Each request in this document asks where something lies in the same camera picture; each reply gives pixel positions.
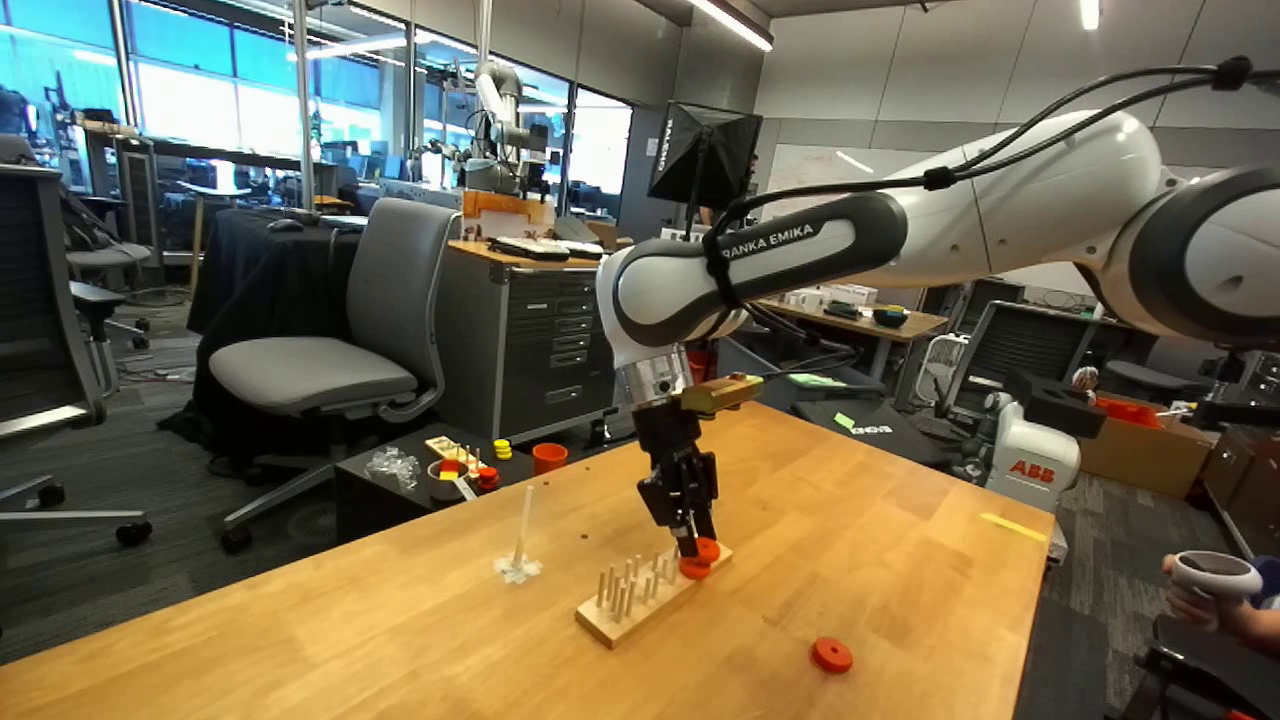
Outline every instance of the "person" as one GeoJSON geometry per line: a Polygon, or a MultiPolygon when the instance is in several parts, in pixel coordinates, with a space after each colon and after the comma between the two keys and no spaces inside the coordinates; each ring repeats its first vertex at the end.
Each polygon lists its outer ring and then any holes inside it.
{"type": "Polygon", "coordinates": [[[1197,626],[1197,630],[1217,630],[1264,658],[1277,658],[1280,661],[1280,613],[1277,610],[1258,610],[1248,602],[1241,604],[1206,604],[1206,602],[1191,602],[1186,594],[1168,594],[1165,598],[1168,613],[1186,626],[1197,626]]]}

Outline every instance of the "cardboard box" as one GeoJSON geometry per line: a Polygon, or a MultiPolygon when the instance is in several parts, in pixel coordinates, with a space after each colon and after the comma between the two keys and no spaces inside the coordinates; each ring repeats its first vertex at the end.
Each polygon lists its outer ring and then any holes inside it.
{"type": "Polygon", "coordinates": [[[1165,421],[1160,429],[1105,421],[1094,440],[1082,440],[1082,474],[1186,500],[1211,448],[1217,432],[1177,421],[1165,421]]]}

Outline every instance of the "cabinet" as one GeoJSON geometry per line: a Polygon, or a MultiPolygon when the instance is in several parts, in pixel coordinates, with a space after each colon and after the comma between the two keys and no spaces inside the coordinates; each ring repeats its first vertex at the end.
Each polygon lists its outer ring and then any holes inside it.
{"type": "Polygon", "coordinates": [[[1280,432],[1227,423],[1206,465],[1206,493],[1248,555],[1280,554],[1280,432]]]}
{"type": "Polygon", "coordinates": [[[476,435],[537,440],[603,421],[612,354],[592,259],[519,259],[458,242],[439,272],[439,417],[476,435]]]}

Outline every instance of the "chair wheel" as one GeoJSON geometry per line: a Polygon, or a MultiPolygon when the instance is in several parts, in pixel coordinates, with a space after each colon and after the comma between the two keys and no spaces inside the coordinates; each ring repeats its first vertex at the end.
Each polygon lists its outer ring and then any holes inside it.
{"type": "Polygon", "coordinates": [[[154,541],[154,524],[149,520],[116,528],[116,546],[120,550],[135,550],[144,541],[154,541]]]}
{"type": "Polygon", "coordinates": [[[216,541],[224,546],[227,555],[239,555],[253,546],[247,528],[219,528],[216,541]]]}
{"type": "Polygon", "coordinates": [[[33,509],[61,509],[70,493],[61,483],[43,483],[33,509]]]}

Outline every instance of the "chair backrest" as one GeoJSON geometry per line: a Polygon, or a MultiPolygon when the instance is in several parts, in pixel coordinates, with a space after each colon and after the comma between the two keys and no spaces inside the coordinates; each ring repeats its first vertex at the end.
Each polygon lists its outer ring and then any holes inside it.
{"type": "Polygon", "coordinates": [[[348,277],[351,341],[423,385],[446,385],[437,289],[451,228],[451,208],[383,195],[369,212],[348,277]]]}
{"type": "Polygon", "coordinates": [[[61,177],[0,165],[0,435],[102,417],[70,289],[61,177]]]}

